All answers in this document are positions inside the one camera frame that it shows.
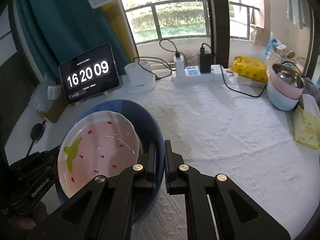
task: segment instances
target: white basket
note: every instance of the white basket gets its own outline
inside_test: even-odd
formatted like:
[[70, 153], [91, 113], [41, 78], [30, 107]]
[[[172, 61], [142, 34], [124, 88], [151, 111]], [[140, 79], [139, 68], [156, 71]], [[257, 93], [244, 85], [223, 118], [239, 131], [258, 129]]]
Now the white basket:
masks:
[[[267, 64], [267, 75], [268, 77], [270, 76], [270, 72], [272, 71], [272, 66], [273, 64], [281, 64], [284, 61], [289, 61], [294, 63], [294, 65], [297, 65], [296, 61], [292, 61], [292, 60], [288, 60], [288, 59], [284, 59], [282, 57], [280, 57], [276, 52], [274, 52], [273, 50], [270, 50], [269, 52], [269, 58], [267, 58], [266, 60], [266, 64]], [[292, 68], [293, 70], [295, 70], [295, 66], [289, 63], [285, 63], [285, 65], [287, 65], [288, 67]]]

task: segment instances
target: yellow tissue pack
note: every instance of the yellow tissue pack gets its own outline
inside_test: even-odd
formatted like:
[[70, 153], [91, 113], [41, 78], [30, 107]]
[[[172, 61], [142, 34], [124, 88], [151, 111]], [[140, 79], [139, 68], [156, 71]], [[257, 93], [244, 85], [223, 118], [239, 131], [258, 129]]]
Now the yellow tissue pack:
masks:
[[262, 62], [253, 58], [237, 56], [233, 60], [233, 66], [229, 69], [244, 77], [263, 83], [268, 82], [266, 67]]
[[305, 109], [298, 105], [292, 116], [295, 141], [314, 150], [320, 148], [320, 115], [318, 113], [318, 107], [317, 113], [312, 113], [306, 109], [306, 105]]

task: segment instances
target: white power strip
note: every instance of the white power strip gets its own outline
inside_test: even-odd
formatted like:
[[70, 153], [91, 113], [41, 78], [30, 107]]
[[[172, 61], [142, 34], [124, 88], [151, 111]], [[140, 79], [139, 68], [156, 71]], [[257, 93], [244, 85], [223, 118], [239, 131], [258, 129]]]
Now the white power strip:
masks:
[[[220, 65], [211, 65], [211, 72], [207, 74], [201, 74], [198, 66], [186, 67], [184, 71], [186, 73], [184, 77], [177, 77], [175, 72], [172, 73], [171, 81], [175, 85], [222, 80]], [[225, 76], [227, 74], [225, 69], [223, 69], [223, 74]]]

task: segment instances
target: yellow wet wipes package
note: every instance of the yellow wet wipes package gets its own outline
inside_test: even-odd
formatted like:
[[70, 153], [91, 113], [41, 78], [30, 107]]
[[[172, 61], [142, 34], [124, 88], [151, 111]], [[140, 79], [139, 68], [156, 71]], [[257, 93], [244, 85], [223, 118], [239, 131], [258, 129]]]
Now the yellow wet wipes package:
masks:
[[302, 94], [304, 109], [300, 105], [293, 113], [294, 139], [314, 150], [320, 148], [320, 112], [313, 96]]
[[268, 82], [266, 67], [262, 62], [253, 58], [237, 56], [233, 60], [233, 66], [229, 69], [244, 77], [263, 83]]

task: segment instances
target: black charger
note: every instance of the black charger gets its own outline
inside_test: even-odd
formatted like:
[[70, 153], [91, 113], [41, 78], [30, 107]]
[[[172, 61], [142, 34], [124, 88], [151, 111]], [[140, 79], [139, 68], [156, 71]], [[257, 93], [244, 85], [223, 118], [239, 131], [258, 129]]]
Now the black charger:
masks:
[[211, 72], [211, 53], [205, 53], [203, 45], [198, 52], [198, 66], [201, 74]]

